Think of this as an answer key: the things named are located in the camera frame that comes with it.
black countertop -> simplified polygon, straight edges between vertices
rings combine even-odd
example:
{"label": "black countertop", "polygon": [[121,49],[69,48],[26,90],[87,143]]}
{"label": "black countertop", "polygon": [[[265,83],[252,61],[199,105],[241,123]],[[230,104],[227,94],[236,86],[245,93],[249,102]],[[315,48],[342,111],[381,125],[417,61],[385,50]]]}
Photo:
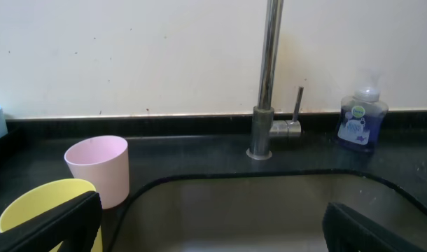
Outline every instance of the black countertop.
{"label": "black countertop", "polygon": [[[13,200],[41,184],[71,178],[64,152],[82,138],[43,139],[0,167],[0,214]],[[248,134],[130,137],[130,194],[104,211],[104,249],[113,240],[129,202],[176,179],[297,174],[355,174],[398,191],[427,215],[427,129],[385,129],[373,154],[338,146],[332,132],[306,132],[299,141],[273,143],[269,160],[246,155]]]}

purple liquid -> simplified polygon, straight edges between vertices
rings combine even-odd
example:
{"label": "purple liquid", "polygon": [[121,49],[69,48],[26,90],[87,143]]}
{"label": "purple liquid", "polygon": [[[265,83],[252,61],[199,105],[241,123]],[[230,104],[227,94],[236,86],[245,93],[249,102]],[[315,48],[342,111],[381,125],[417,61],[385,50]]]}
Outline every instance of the purple liquid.
{"label": "purple liquid", "polygon": [[375,146],[377,145],[377,140],[379,138],[380,133],[380,125],[382,124],[384,115],[380,114],[379,116],[373,116],[373,115],[365,115],[363,116],[365,119],[365,128],[364,131],[370,131],[369,133],[369,139],[367,141],[367,144],[360,145],[357,143],[352,143],[350,141],[341,139],[338,137],[338,130],[340,129],[341,125],[346,125],[347,121],[349,119],[346,118],[346,112],[350,112],[349,110],[341,109],[341,114],[339,115],[339,123],[337,125],[336,131],[335,131],[335,139],[336,142],[339,143],[341,146],[344,146],[346,148],[350,148],[355,151],[362,151],[362,152],[372,152],[374,151]]}

white wall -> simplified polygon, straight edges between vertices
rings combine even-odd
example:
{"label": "white wall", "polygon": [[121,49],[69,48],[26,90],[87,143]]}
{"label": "white wall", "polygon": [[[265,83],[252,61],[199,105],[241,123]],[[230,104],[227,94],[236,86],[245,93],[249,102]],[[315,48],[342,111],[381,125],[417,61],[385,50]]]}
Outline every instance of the white wall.
{"label": "white wall", "polygon": [[[266,0],[0,0],[0,104],[14,118],[250,113]],[[338,111],[356,71],[427,109],[427,0],[286,0],[273,107]]]}

soap dispenser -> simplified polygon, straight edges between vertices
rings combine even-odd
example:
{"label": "soap dispenser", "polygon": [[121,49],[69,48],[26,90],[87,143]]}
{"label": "soap dispenser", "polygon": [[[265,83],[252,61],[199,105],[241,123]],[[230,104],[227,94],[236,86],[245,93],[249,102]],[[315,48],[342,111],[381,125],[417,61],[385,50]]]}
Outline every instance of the soap dispenser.
{"label": "soap dispenser", "polygon": [[379,75],[358,88],[353,96],[341,101],[341,115],[336,129],[337,142],[355,151],[372,152],[388,105],[380,101]]}

sink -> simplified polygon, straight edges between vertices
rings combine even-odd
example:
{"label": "sink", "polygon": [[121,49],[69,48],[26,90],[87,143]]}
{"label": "sink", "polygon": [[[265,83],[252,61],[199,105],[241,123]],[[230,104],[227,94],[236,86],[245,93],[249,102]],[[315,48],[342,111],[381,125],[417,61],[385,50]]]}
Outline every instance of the sink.
{"label": "sink", "polygon": [[354,175],[173,181],[130,206],[113,251],[328,251],[321,221],[341,202],[427,251],[427,217]]}

